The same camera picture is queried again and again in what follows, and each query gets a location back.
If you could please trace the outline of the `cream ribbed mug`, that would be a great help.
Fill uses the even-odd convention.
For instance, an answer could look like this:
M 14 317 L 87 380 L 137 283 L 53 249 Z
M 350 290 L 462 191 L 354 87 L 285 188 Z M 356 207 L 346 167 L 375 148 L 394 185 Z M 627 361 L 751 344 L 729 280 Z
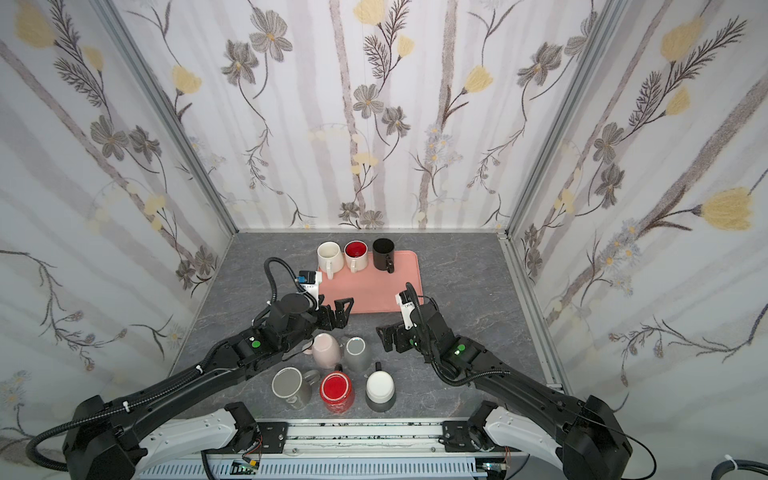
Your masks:
M 341 247 L 333 241 L 322 243 L 316 250 L 318 270 L 327 280 L 332 280 L 334 275 L 345 267 L 345 258 Z

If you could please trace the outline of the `white mug red inside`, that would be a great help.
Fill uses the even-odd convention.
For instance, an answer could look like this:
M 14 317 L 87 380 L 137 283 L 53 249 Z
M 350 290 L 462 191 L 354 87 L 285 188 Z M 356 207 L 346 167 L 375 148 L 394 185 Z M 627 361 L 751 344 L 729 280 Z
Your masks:
M 368 266 L 368 246 L 364 241 L 353 240 L 347 243 L 344 256 L 351 273 L 359 273 Z

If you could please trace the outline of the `black mug white rim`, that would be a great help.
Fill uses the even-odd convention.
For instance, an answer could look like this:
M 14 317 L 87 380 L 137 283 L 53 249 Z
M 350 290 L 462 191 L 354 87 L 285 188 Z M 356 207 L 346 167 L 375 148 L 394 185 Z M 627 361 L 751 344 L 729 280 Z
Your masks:
M 372 248 L 375 268 L 379 271 L 392 274 L 395 271 L 394 242 L 388 238 L 378 238 L 373 242 Z

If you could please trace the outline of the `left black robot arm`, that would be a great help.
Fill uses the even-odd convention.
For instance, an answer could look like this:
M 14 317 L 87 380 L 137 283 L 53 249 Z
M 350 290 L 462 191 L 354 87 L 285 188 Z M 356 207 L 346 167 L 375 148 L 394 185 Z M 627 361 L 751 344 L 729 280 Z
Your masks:
M 33 437 L 32 463 L 73 479 L 131 479 L 149 459 L 150 434 L 200 401 L 282 362 L 318 331 L 346 327 L 352 298 L 332 306 L 290 293 L 272 301 L 243 331 L 214 344 L 195 365 L 138 392 L 81 402 L 71 421 Z

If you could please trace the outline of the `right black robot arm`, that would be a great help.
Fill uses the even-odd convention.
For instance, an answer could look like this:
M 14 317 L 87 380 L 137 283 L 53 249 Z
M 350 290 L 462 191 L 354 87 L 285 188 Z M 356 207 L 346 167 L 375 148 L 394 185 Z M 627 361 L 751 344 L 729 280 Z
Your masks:
M 477 341 L 457 336 L 432 299 L 399 293 L 399 323 L 377 333 L 386 351 L 414 349 L 444 383 L 493 396 L 475 412 L 477 436 L 562 469 L 569 479 L 619 479 L 633 449 L 603 400 L 562 393 L 519 372 Z

